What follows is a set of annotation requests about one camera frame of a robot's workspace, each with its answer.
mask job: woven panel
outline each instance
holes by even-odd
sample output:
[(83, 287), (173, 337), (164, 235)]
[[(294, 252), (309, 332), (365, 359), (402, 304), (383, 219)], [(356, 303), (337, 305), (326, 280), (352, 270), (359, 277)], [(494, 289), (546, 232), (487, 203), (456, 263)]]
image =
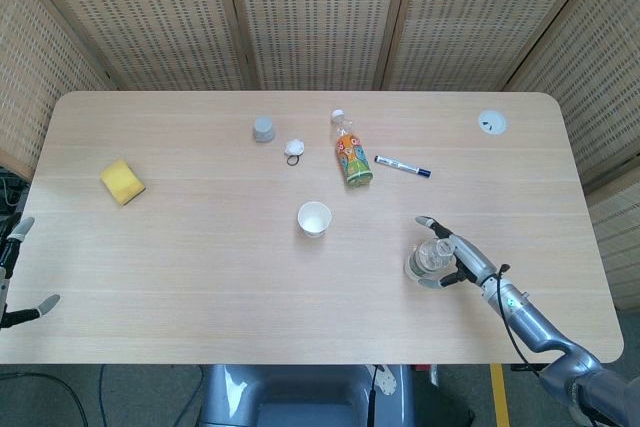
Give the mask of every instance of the woven panel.
[(640, 137), (640, 0), (577, 0), (516, 79), (558, 100), (578, 171), (597, 171)]
[(496, 90), (555, 0), (410, 0), (392, 90)]
[(369, 90), (389, 0), (244, 0), (264, 89)]
[(589, 214), (614, 303), (640, 307), (640, 182), (591, 205)]
[(33, 170), (56, 101), (112, 86), (40, 0), (0, 0), (0, 9), (0, 149)]
[(65, 0), (132, 90), (240, 89), (221, 0)]

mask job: bottle label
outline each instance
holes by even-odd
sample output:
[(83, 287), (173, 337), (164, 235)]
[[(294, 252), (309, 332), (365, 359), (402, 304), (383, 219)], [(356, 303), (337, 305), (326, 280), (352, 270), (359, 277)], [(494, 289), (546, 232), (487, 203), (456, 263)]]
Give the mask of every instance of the bottle label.
[(345, 134), (338, 139), (336, 151), (344, 170), (348, 184), (368, 184), (373, 173), (369, 161), (360, 144), (360, 139), (353, 134)]

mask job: robotic hand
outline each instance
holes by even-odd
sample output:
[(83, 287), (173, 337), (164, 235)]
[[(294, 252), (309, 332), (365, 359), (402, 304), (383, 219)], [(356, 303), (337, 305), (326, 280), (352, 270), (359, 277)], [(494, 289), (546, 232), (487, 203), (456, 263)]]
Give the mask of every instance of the robotic hand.
[(530, 350), (563, 353), (539, 373), (547, 392), (567, 407), (577, 408), (589, 419), (605, 425), (640, 426), (640, 378), (627, 383), (565, 337), (533, 306), (528, 294), (502, 277), (508, 265), (498, 271), (475, 245), (431, 217), (416, 217), (416, 222), (433, 230), (439, 238), (449, 239), (454, 249), (458, 272), (440, 279), (442, 287), (471, 281), (482, 289), (482, 297), (503, 318), (507, 329), (513, 330)]
[(20, 214), (13, 214), (0, 224), (0, 329), (35, 320), (49, 312), (60, 300), (59, 295), (52, 295), (35, 309), (7, 312), (7, 293), (13, 269), (20, 253), (20, 244), (33, 225), (33, 217), (20, 221)]

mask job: white bottle cap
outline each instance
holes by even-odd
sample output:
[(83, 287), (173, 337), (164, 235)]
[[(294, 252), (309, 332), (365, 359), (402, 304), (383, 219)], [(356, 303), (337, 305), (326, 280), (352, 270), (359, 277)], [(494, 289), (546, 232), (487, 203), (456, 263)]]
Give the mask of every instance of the white bottle cap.
[(344, 119), (344, 110), (336, 109), (331, 113), (331, 122), (340, 122)]

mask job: small gray cup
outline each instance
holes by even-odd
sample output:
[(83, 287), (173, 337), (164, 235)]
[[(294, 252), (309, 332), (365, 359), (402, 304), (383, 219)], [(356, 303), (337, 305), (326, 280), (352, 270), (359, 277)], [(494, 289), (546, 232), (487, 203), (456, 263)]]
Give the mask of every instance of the small gray cup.
[(276, 136), (271, 117), (258, 117), (253, 124), (253, 138), (256, 142), (271, 142)]

